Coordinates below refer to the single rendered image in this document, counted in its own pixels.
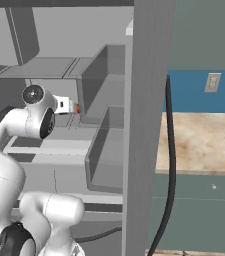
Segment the beige wall socket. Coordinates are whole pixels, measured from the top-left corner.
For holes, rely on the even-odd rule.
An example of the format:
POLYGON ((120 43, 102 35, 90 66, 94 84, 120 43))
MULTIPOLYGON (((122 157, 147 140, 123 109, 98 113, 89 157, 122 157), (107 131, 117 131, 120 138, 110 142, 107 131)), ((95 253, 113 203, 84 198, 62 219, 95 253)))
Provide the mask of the beige wall socket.
POLYGON ((220 78, 221 78, 220 73, 209 73, 206 81, 205 92, 216 93, 220 83, 220 78))

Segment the thin glass fridge shelf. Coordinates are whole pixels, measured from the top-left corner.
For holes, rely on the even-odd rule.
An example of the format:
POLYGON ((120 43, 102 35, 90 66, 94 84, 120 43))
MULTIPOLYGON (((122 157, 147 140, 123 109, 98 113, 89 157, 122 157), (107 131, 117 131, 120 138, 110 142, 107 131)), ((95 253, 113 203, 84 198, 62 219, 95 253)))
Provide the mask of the thin glass fridge shelf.
POLYGON ((23 66, 8 66, 0 79, 75 79, 90 57, 35 57, 23 66))

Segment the large grey door bin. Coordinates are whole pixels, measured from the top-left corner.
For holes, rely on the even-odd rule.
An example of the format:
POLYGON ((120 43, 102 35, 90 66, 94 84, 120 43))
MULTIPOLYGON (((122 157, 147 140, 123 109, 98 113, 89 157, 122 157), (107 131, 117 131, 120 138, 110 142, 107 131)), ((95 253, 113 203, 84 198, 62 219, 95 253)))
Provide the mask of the large grey door bin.
POLYGON ((108 106, 85 156, 87 188, 123 192, 124 108, 108 106))

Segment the grey fridge door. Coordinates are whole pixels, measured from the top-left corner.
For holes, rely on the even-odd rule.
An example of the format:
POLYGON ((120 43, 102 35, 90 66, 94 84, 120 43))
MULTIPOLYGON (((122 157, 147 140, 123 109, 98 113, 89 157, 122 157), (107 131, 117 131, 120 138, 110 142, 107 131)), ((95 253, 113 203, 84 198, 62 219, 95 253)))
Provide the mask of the grey fridge door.
POLYGON ((122 256, 145 256, 176 0, 134 0, 126 29, 122 256))

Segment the small grey door bin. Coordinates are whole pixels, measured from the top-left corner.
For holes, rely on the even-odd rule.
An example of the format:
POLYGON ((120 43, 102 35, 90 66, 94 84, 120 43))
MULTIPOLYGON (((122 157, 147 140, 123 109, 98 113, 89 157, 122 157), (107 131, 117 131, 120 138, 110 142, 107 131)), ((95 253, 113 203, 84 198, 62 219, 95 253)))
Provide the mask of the small grey door bin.
POLYGON ((104 45, 77 76, 80 120, 99 124, 108 106, 124 105, 125 46, 104 45))

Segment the teal wall cupboard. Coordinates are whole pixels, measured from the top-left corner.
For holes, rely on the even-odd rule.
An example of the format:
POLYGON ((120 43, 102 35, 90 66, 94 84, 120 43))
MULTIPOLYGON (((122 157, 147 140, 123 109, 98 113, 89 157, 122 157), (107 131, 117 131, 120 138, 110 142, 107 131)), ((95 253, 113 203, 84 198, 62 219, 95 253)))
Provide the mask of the teal wall cupboard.
POLYGON ((225 0, 176 0, 171 70, 225 70, 225 0))

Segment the teal drawer front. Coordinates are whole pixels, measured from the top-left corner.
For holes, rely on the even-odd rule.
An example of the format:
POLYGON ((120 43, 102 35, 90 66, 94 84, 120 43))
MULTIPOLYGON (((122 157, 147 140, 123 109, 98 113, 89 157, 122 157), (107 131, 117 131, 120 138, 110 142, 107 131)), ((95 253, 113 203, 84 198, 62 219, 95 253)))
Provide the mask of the teal drawer front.
POLYGON ((178 175, 176 199, 225 200, 225 176, 178 175))

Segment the teal cupboard door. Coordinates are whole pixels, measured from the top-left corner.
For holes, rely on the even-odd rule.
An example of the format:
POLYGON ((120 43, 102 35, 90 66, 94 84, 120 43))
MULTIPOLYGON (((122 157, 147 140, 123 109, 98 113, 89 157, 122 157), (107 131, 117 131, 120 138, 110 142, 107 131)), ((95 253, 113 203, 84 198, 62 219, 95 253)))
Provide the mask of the teal cupboard door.
POLYGON ((225 200, 176 199, 158 249, 225 252, 225 200))

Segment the thick grey fridge shelf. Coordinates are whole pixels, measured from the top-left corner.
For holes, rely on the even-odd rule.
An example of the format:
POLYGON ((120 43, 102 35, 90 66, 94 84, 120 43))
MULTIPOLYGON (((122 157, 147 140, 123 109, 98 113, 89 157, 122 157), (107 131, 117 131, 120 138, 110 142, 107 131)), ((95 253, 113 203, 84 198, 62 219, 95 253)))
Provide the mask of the thick grey fridge shelf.
POLYGON ((82 165, 95 132, 90 127, 58 127, 44 140, 14 137, 4 152, 19 162, 82 165))

